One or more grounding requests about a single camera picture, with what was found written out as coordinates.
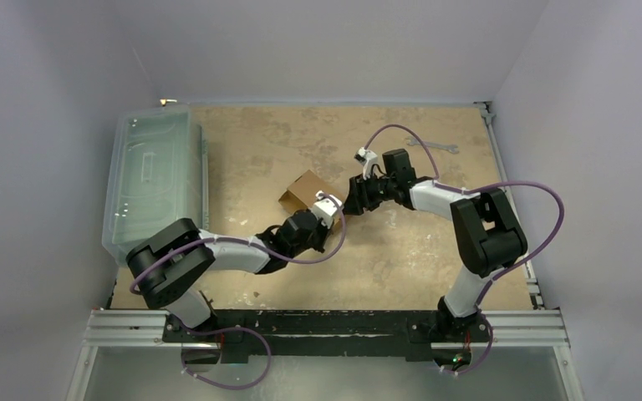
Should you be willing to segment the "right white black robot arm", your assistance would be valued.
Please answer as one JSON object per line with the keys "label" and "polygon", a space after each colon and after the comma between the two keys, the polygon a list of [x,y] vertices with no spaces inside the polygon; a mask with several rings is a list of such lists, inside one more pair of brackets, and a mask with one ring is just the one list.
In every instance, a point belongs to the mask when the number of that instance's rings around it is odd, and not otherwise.
{"label": "right white black robot arm", "polygon": [[384,201],[394,201],[453,225],[461,269],[449,292],[440,298],[434,317],[416,324],[415,330],[430,341],[464,338],[478,322],[492,279],[527,252],[527,238],[506,193],[501,189],[467,193],[419,177],[404,149],[377,155],[361,148],[354,158],[363,171],[349,179],[345,215],[360,216]]}

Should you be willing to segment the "brown cardboard box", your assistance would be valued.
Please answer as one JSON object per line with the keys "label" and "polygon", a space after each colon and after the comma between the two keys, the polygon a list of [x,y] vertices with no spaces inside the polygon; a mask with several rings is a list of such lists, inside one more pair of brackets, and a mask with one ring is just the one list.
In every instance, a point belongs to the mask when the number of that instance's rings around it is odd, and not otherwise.
{"label": "brown cardboard box", "polygon": [[278,203],[289,216],[292,216],[297,211],[310,209],[320,191],[335,196],[341,203],[346,199],[346,194],[341,190],[321,179],[311,170],[307,170],[287,187],[279,197]]}

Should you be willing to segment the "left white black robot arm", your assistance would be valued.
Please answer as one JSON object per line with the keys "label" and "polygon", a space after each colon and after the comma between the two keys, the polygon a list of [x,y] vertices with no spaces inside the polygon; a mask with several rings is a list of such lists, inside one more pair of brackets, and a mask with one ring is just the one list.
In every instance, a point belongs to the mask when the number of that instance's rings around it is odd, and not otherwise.
{"label": "left white black robot arm", "polygon": [[281,225],[249,237],[219,236],[181,218],[141,242],[125,258],[133,277],[130,292],[150,309],[165,309],[194,341],[204,342],[216,330],[213,308],[194,288],[206,272],[240,271],[266,275],[302,263],[307,250],[324,251],[336,211],[306,209]]}

